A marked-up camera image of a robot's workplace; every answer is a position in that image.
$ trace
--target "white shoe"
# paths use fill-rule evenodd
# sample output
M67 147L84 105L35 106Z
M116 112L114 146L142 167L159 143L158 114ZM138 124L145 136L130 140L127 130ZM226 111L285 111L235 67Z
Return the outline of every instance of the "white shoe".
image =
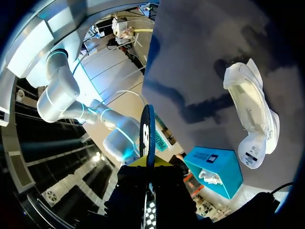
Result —
M248 136L238 146L240 160L249 168L258 168L277 145L279 116L272 111L264 96L263 80L252 59L226 69L224 89L234 101L239 119Z

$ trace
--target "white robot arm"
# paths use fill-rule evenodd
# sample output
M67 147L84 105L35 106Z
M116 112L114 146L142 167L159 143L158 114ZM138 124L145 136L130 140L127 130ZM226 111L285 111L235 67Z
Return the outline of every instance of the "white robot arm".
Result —
M80 89L69 69L65 50L53 51L46 62L50 84L37 102L37 110L48 123L63 118L81 118L90 124L103 122L112 132L104 140L105 149L122 164L129 164L139 155L135 141L140 134L140 124L94 100L90 107L76 101Z

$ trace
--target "gray tabletop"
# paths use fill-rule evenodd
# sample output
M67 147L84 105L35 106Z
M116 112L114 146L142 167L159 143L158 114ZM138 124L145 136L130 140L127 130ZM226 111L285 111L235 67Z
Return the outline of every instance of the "gray tabletop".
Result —
M225 67L251 57L266 100L280 117L277 148L244 184L275 189L292 181L304 150L302 76L271 19L251 0L163 0L158 9L143 95L188 153L194 146L233 149L247 135L228 91Z

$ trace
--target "shoe label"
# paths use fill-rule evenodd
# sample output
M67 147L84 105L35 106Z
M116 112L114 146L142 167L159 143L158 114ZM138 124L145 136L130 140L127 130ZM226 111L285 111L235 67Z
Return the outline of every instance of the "shoe label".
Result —
M241 161L244 162L249 168L254 168L257 158L252 156L249 153L246 153L242 158Z

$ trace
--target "teal box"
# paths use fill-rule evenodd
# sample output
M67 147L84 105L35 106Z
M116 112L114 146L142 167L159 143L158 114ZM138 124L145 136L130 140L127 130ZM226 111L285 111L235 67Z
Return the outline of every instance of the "teal box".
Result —
M184 161L201 184L227 199L232 199L243 183L242 172L233 150L196 146L187 154ZM204 182L203 178L198 177L202 169L216 173L223 184L215 185Z

